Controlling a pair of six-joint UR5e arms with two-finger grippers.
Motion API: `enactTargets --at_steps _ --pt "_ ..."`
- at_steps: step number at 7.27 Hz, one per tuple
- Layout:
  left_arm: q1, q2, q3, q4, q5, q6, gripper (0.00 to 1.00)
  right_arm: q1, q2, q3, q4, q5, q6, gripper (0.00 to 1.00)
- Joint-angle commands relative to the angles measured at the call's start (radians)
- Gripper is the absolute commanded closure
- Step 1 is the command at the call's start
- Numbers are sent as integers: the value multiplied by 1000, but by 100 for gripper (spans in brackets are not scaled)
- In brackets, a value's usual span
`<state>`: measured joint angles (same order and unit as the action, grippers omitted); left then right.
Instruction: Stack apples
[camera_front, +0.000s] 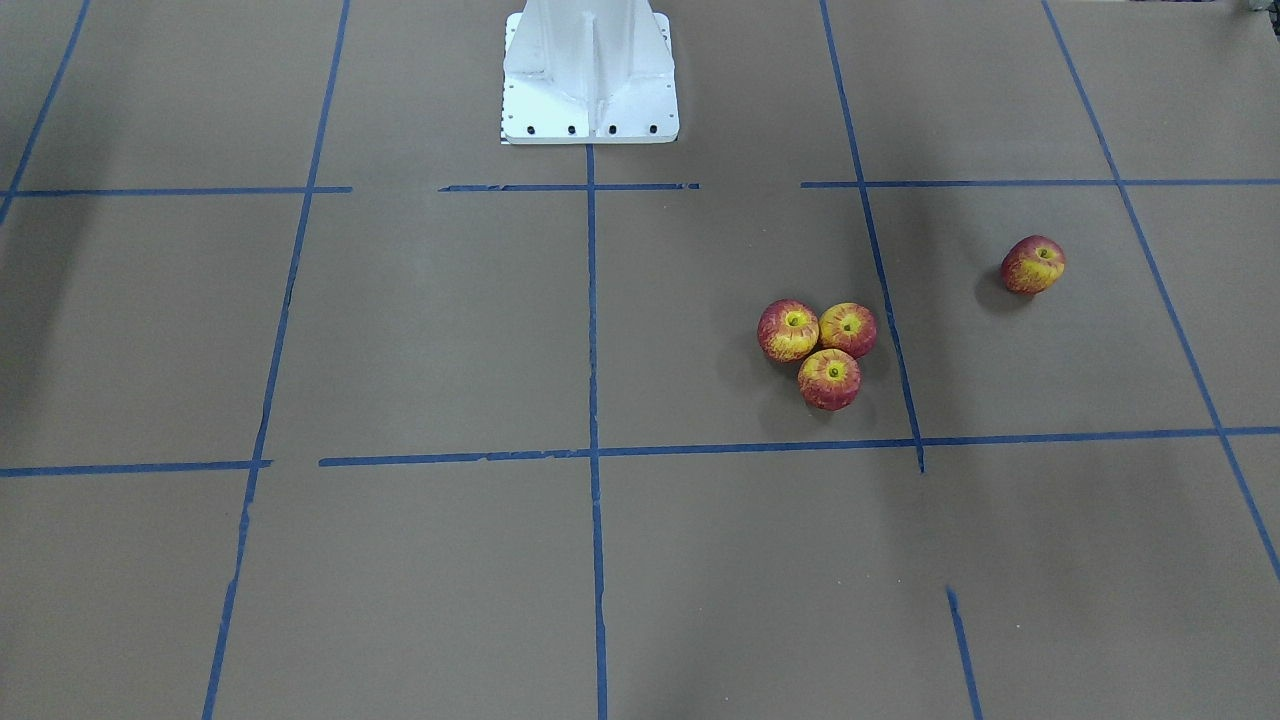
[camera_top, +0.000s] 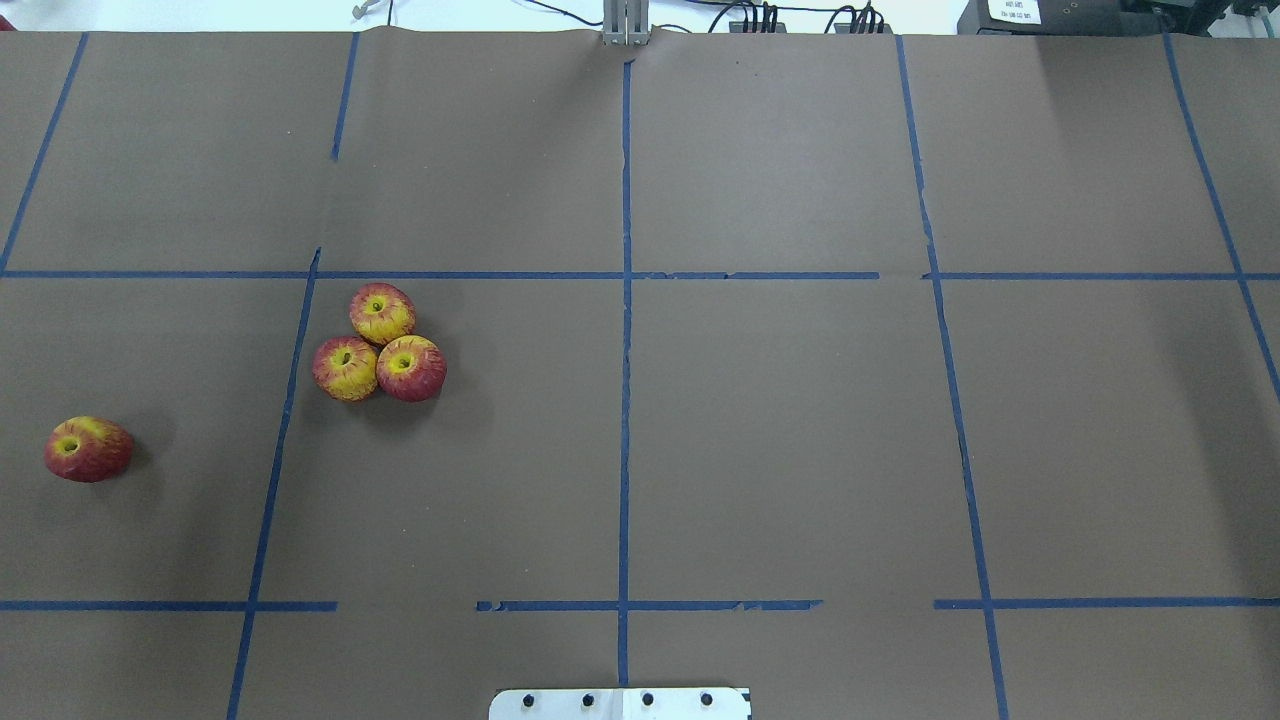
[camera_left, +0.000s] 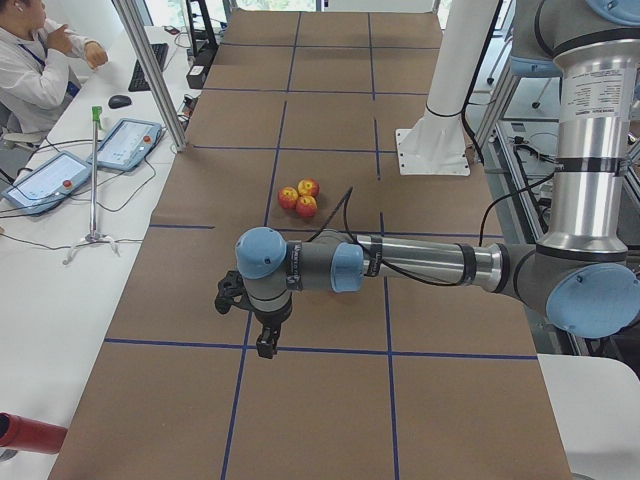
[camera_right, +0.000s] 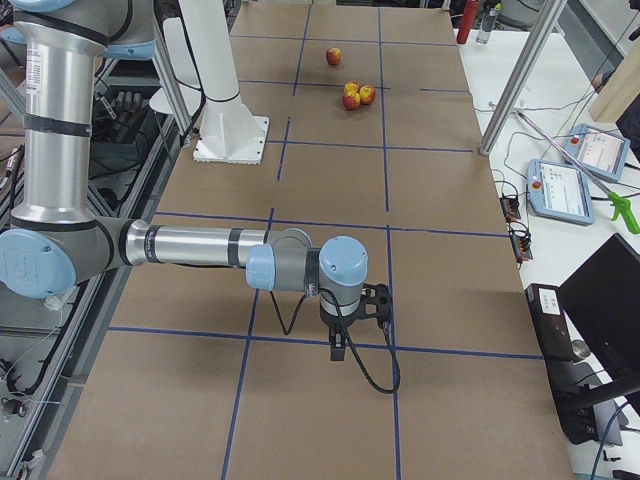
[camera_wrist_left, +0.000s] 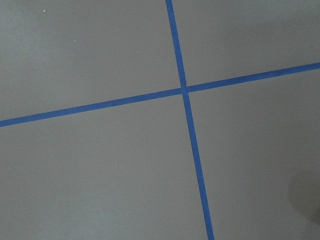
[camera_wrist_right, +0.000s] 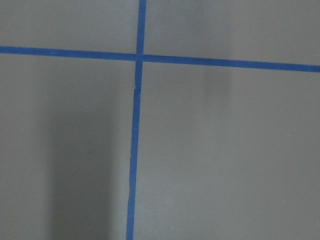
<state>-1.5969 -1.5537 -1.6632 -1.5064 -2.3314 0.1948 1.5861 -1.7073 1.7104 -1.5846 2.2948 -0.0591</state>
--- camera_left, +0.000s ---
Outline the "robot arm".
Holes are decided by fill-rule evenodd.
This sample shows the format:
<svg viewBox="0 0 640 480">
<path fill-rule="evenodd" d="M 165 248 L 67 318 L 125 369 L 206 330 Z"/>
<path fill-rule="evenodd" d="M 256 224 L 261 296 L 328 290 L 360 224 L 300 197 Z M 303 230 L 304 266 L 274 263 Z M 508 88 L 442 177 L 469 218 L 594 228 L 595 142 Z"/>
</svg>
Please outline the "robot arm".
<svg viewBox="0 0 640 480">
<path fill-rule="evenodd" d="M 532 245 L 439 244 L 321 231 L 286 241 L 254 228 L 236 243 L 235 270 L 216 309 L 250 311 L 257 350 L 276 354 L 292 295 L 359 290 L 367 277 L 405 276 L 438 287 L 476 285 L 521 301 L 552 325 L 600 338 L 639 314 L 639 282 L 617 224 L 639 67 L 635 1 L 521 1 L 512 57 L 548 60 L 562 74 L 558 147 L 547 232 Z"/>
</svg>

